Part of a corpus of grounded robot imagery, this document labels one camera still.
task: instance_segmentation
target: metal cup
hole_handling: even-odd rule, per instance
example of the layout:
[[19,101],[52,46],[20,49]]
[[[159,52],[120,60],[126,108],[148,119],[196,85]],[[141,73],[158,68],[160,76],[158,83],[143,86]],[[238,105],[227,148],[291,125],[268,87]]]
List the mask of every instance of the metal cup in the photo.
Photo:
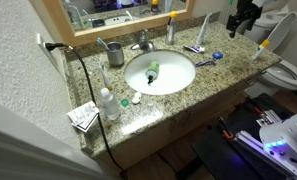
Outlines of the metal cup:
[[119,67],[124,64],[124,53],[121,45],[117,42],[110,42],[107,44],[107,55],[110,66]]

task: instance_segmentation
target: bathroom sink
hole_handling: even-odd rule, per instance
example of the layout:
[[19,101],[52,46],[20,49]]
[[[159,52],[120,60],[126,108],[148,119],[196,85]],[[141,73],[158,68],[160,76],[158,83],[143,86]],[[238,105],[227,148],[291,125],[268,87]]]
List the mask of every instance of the bathroom sink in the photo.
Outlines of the bathroom sink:
[[[151,61],[159,63],[156,80],[148,85],[147,68]],[[195,78],[194,64],[183,54],[154,51],[134,58],[126,67],[125,80],[134,90],[149,95],[166,95],[187,87]]]
[[117,17],[106,19],[105,24],[107,26],[107,25],[113,25],[113,24],[123,23],[127,21],[131,21],[129,16],[117,16]]

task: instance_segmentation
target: electrical outlet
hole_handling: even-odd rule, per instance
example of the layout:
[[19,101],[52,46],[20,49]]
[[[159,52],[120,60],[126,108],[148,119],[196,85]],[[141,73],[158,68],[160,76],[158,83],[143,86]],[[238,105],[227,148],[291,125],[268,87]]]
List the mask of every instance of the electrical outlet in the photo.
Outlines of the electrical outlet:
[[39,45],[39,47],[41,48],[41,50],[45,53],[45,55],[48,57],[48,59],[51,62],[51,64],[58,70],[58,64],[57,64],[54,56],[51,54],[50,51],[48,51],[46,49],[45,41],[41,37],[41,35],[39,33],[37,33],[37,44]]

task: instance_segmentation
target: mirror frame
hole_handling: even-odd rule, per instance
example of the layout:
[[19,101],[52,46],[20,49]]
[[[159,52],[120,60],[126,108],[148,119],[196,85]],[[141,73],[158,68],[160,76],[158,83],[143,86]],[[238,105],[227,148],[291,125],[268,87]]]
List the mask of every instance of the mirror frame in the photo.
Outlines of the mirror frame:
[[[120,24],[98,27],[75,32],[61,0],[30,0],[36,12],[44,22],[53,39],[70,46],[80,46],[96,42],[97,38],[113,38],[126,35],[142,29],[149,29],[167,24],[169,13],[145,17]],[[179,10],[176,20],[181,21],[191,18],[195,0],[186,1],[186,9]]]

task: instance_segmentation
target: toilet tank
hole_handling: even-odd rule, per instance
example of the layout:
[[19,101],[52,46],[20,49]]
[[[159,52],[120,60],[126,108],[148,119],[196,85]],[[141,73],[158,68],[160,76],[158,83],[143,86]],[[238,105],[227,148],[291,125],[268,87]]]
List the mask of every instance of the toilet tank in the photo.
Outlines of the toilet tank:
[[279,10],[273,10],[262,13],[260,18],[256,20],[251,31],[246,30],[244,36],[250,40],[261,44],[265,39],[268,38],[272,30],[281,21],[282,16],[277,15]]

